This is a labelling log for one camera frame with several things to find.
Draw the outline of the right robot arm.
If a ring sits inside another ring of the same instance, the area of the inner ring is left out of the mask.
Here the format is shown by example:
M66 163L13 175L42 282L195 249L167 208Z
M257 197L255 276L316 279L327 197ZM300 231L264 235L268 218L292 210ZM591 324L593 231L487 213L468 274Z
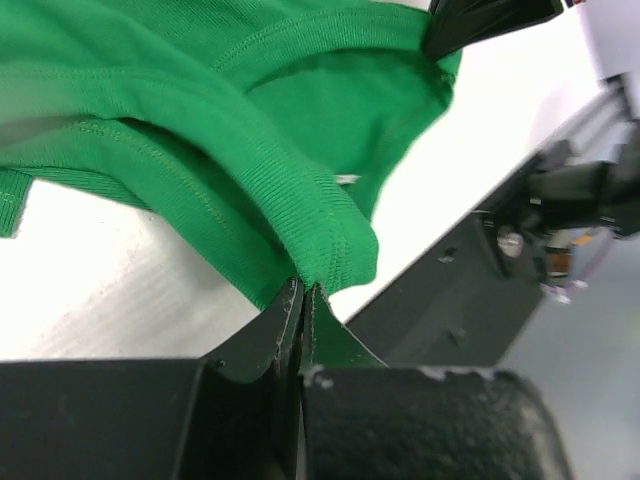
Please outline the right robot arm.
M434 1L432 23L421 50L430 60L480 41L548 22L578 1ZM639 233L639 119L617 158L569 165L569 140L562 138L523 178L519 200L507 211L516 228L535 237L569 228L605 227L618 238Z

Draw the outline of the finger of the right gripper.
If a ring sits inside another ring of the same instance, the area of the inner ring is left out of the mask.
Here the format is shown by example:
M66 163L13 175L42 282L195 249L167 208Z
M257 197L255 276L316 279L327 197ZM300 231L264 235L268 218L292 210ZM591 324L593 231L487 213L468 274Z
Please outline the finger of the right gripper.
M556 0L432 1L422 53L432 61L465 46L536 26L563 13Z

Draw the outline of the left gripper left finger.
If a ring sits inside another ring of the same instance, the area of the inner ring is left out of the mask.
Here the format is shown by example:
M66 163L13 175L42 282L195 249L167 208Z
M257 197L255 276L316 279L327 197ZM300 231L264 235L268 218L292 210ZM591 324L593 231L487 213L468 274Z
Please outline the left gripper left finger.
M250 384L262 377L273 363L289 357L298 331L304 286L289 279L271 304L204 359L222 377Z

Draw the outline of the green tank top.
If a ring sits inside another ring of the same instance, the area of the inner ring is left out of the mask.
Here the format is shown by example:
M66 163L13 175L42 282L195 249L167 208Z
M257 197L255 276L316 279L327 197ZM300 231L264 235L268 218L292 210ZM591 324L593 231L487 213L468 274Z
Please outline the green tank top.
M249 301L371 282L382 184L461 56L372 1L5 1L1 234L39 178L164 218Z

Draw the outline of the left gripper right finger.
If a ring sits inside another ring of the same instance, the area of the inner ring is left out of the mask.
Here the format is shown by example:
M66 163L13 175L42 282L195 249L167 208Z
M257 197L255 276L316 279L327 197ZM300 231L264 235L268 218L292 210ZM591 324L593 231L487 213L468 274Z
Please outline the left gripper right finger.
M304 296L300 373L320 367L373 368L386 364L334 315L324 288L312 287Z

